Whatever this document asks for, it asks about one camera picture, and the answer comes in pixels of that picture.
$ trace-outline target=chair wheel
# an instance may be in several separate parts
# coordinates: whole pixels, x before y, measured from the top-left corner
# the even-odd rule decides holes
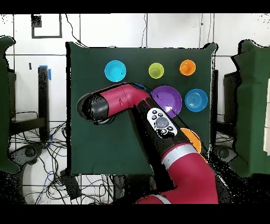
[[[30,161],[28,164],[29,165],[34,165],[37,162],[37,158],[35,158],[34,160]]]

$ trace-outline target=blue tape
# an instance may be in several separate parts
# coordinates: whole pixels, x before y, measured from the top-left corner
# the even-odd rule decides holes
[[[49,71],[48,71],[48,78],[49,78],[49,80],[52,80],[51,69],[49,69]]]

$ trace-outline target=bowl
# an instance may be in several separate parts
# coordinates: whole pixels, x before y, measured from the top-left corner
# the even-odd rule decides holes
[[[180,93],[173,87],[160,86],[151,92],[154,101],[166,112],[170,118],[174,118],[182,108]]]
[[[191,60],[185,60],[181,63],[179,71],[184,76],[190,76],[192,75],[196,70],[196,65]]]
[[[194,148],[200,153],[201,151],[201,142],[199,136],[193,132],[192,130],[189,130],[187,128],[180,128],[180,130],[187,136],[187,138],[190,140]]]
[[[159,79],[164,74],[164,68],[160,63],[153,63],[150,65],[148,72],[152,78]]]
[[[110,61],[105,67],[105,76],[112,82],[121,81],[127,73],[125,65],[121,61]]]
[[[207,95],[201,89],[193,89],[186,94],[186,107],[193,112],[202,111],[206,107],[207,103]]]

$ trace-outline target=red robot arm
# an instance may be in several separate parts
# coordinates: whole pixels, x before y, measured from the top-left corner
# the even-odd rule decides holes
[[[80,116],[93,122],[127,109],[133,111],[145,148],[156,152],[176,187],[137,203],[218,203],[213,170],[147,91],[119,84],[86,94],[77,103]]]

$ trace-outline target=black frame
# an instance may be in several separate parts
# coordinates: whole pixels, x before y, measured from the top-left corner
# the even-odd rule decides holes
[[[33,39],[42,39],[42,38],[62,38],[62,15],[59,14],[59,36],[35,36],[35,27],[33,25],[33,20],[34,20],[35,16],[34,14],[31,15],[31,21],[32,21],[32,38]]]
[[[13,77],[9,79],[9,97],[11,101],[11,114],[15,112],[15,80],[16,74],[9,73]],[[38,68],[38,114],[39,118],[28,120],[13,120],[9,125],[9,132],[11,135],[16,135],[21,132],[39,128],[40,141],[46,142],[49,140],[49,98],[48,98],[48,78],[47,68]]]

